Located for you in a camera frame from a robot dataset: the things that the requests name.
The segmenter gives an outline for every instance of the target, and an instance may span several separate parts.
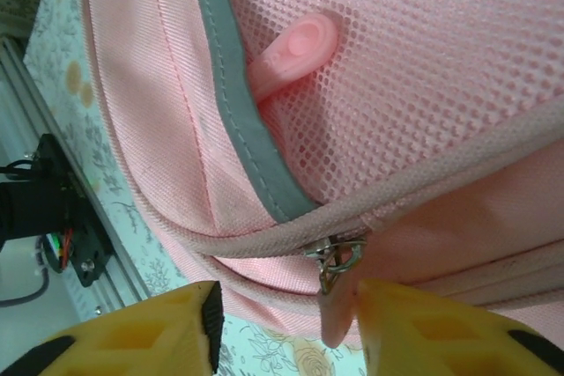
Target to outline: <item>black bracket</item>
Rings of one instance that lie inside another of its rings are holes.
[[[102,275],[114,252],[108,233],[88,200],[63,149],[53,135],[41,136],[33,158],[32,169],[35,167],[47,171],[49,178],[57,178],[63,189],[66,190],[67,209],[65,214],[69,228],[62,228],[62,230],[72,229],[73,231],[72,254],[69,262],[77,272],[80,283],[84,287],[90,286]],[[58,261],[53,260],[52,250],[46,248],[45,251],[51,253],[51,256],[48,254],[47,257],[51,267],[60,271]]]

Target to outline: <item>stitching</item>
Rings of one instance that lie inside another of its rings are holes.
[[[204,0],[204,3],[205,3],[205,9],[206,9],[207,15],[208,15],[210,23],[211,23],[211,29],[212,29],[212,32],[213,32],[212,41],[213,41],[213,43],[215,44],[215,46],[218,50],[219,70],[220,70],[219,79],[220,79],[220,85],[221,85],[221,100],[226,107],[227,115],[229,116],[229,122],[231,123],[232,127],[235,129],[235,132],[237,133],[237,136],[241,140],[243,147],[244,147],[244,150],[245,150],[245,153],[247,153],[247,157],[249,158],[251,164],[255,168],[256,174],[259,177],[258,180],[261,184],[261,187],[264,189],[264,191],[266,191],[266,194],[268,196],[269,201],[271,202],[271,205],[274,206],[274,208],[284,217],[285,220],[290,220],[290,218],[280,208],[280,206],[278,205],[278,203],[275,201],[274,197],[272,196],[272,193],[270,192],[268,185],[266,184],[266,182],[265,182],[265,180],[262,176],[261,169],[260,169],[258,163],[255,161],[255,158],[251,154],[250,149],[247,146],[247,142],[243,138],[241,131],[239,130],[239,127],[237,126],[237,124],[235,123],[235,121],[233,119],[231,107],[229,106],[229,101],[227,100],[227,97],[226,97],[225,65],[224,65],[224,62],[223,62],[223,55],[221,54],[221,45],[219,44],[219,40],[218,40],[218,32],[217,32],[217,28],[215,26],[215,20],[213,19],[212,8],[210,6],[210,0]]]
[[[180,77],[180,71],[178,70],[178,66],[176,64],[176,61],[174,60],[173,50],[170,46],[170,40],[168,39],[167,28],[165,26],[165,19],[164,19],[163,10],[162,10],[161,5],[160,5],[160,0],[156,0],[156,1],[157,1],[157,8],[159,9],[160,25],[162,26],[162,32],[163,32],[163,35],[165,36],[165,42],[167,44],[168,54],[170,55],[170,60],[173,63],[173,66],[174,66],[174,73],[176,74],[176,79],[178,80],[178,85],[180,86],[180,89],[181,89],[181,92],[182,92],[182,98],[184,99],[184,103],[186,104],[186,109],[188,111],[190,123],[192,124],[192,127],[194,128],[194,138],[196,139],[196,150],[197,150],[197,155],[200,159],[200,163],[202,164],[200,171],[201,171],[201,174],[202,174],[202,179],[204,180],[205,193],[207,194],[207,196],[206,196],[207,205],[210,208],[211,223],[213,224],[213,229],[215,230],[215,232],[219,233],[218,227],[216,225],[215,216],[213,214],[212,200],[211,200],[211,197],[210,197],[210,189],[209,189],[209,186],[208,186],[207,176],[206,176],[205,170],[204,170],[204,158],[202,157],[202,152],[200,150],[200,142],[199,142],[198,136],[197,136],[196,123],[194,121],[194,116],[192,115],[192,111],[190,109],[189,102],[188,102],[188,99],[186,97],[186,92],[184,91],[184,86],[182,84],[182,79]]]

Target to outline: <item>zipper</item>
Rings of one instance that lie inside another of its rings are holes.
[[[338,278],[354,269],[362,260],[367,244],[366,234],[335,235],[304,247],[304,255],[317,261],[322,295],[329,295]]]
[[[326,246],[327,248],[323,248],[325,246],[321,246],[321,241],[319,241],[320,247],[317,250],[331,250],[332,248],[337,246]],[[311,245],[310,253],[313,254],[317,250],[315,250],[313,244]],[[237,272],[237,270],[233,270],[230,267],[223,264],[221,261],[216,259],[215,257],[211,257],[205,254],[199,253],[191,253],[191,258],[193,262],[187,262],[184,265],[183,270],[186,273],[190,273],[191,269],[198,268],[203,269],[206,272],[206,277],[212,277],[213,279],[217,279],[222,281],[222,284],[225,287],[229,287],[231,290],[241,294],[243,297],[248,299],[252,299],[253,301],[257,301],[261,304],[273,306],[275,308],[279,308],[281,310],[285,310],[291,313],[299,313],[303,314],[304,316],[318,316],[319,315],[319,297],[315,294],[296,294],[284,290],[278,290],[276,288],[272,288],[270,286],[265,286],[264,284],[255,282],[252,278],[249,278],[245,275],[242,275]],[[469,292],[474,291],[478,288],[483,288],[483,285],[480,286],[470,286],[464,287],[461,291],[457,292],[449,292],[441,289],[440,286],[426,286],[426,283],[420,284],[409,284],[410,286],[421,289],[423,291],[433,292],[436,295],[441,297],[450,298],[465,304],[470,304],[473,306],[481,306],[487,308],[488,310],[494,311],[503,311],[509,309],[516,309],[516,308],[525,308],[528,306],[535,306],[537,304],[544,304],[554,301],[562,301],[564,299],[564,289],[559,286],[554,286],[553,288],[542,289],[533,292],[527,293],[515,293],[513,295],[507,296],[505,299],[502,300],[479,300],[479,301],[471,301],[464,296],[467,295]],[[490,290],[496,292],[499,290],[499,286],[490,286]]]

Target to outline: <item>white floral pattern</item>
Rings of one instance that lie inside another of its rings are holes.
[[[41,0],[26,66],[139,274],[151,294],[160,294],[187,281],[139,215],[109,148],[98,108],[88,107],[79,94],[68,90],[71,63],[80,69],[74,71],[72,84],[90,82],[82,37],[78,0]],[[87,302],[80,304],[88,307]],[[226,318],[222,341],[220,376],[365,374],[361,351],[345,346],[328,350],[318,340],[277,334],[231,316]]]

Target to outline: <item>zipper pull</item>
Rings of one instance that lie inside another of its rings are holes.
[[[311,244],[306,251],[306,256],[319,264],[321,338],[330,348],[343,342],[353,323],[356,281],[350,270],[359,264],[366,244],[364,236],[347,241],[329,237]]]
[[[249,86],[256,103],[326,64],[337,41],[335,24],[320,13],[294,21],[249,65]]]
[[[333,236],[306,247],[306,257],[317,260],[322,295],[330,294],[339,276],[360,263],[366,244],[364,236],[346,241],[339,241],[337,236]]]

